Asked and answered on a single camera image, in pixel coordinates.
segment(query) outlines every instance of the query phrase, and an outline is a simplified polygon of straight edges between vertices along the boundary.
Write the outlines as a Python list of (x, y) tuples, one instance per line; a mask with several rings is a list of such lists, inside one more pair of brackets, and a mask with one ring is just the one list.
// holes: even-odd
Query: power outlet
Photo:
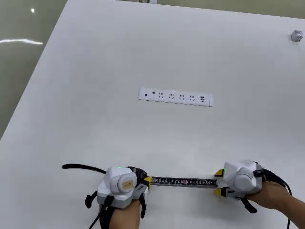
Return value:
[(207, 93), (191, 93), (141, 87), (138, 99), (175, 104), (213, 106), (213, 96)]

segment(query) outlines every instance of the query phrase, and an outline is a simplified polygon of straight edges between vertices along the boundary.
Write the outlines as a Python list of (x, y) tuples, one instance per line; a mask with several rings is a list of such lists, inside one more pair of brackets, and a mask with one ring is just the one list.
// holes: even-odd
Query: measuring tape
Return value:
[(217, 179), (152, 177), (151, 185), (174, 187), (216, 188)]

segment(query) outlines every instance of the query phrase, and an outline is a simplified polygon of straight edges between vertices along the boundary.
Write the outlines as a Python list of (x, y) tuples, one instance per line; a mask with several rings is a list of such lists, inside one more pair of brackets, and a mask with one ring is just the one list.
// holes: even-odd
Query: shiny floor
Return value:
[[(1, 0), (0, 138), (66, 0)], [(158, 0), (158, 4), (305, 18), (304, 0)]]

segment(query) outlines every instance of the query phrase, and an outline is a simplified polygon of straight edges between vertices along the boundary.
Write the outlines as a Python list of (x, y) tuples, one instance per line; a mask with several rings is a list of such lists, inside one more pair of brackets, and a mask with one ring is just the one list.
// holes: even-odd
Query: cable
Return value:
[(89, 229), (92, 229), (93, 226), (95, 225), (96, 221), (99, 219), (99, 217), (101, 216), (101, 214), (107, 210), (107, 208), (112, 204), (114, 200), (114, 196), (107, 196), (105, 201), (104, 201), (104, 205), (101, 208), (101, 211), (98, 213), (97, 217), (94, 219), (93, 223), (90, 225)]
[[(283, 186), (284, 188), (288, 189), (289, 194), (292, 196), (291, 188), (283, 179), (281, 179), (278, 175), (274, 174), (273, 172), (267, 169), (264, 169), (264, 173), (267, 177), (269, 177), (268, 179), (270, 179), (270, 181), (274, 181), (279, 185)], [(287, 221), (287, 229), (289, 229), (289, 227), (290, 227), (290, 219), (288, 219)]]
[(96, 171), (99, 173), (106, 174), (106, 171), (100, 168), (92, 167), (92, 166), (86, 166), (86, 165), (81, 165), (81, 164), (65, 164), (62, 166), (63, 169), (68, 169), (68, 168), (81, 168), (81, 169), (87, 169), (91, 171)]

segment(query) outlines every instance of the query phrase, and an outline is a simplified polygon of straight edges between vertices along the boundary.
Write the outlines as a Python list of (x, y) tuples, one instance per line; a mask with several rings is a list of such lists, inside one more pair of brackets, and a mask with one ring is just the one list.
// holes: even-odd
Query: yellow label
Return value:
[(132, 188), (133, 187), (133, 180), (128, 180), (128, 181), (123, 182), (122, 186), (123, 186), (124, 190)]

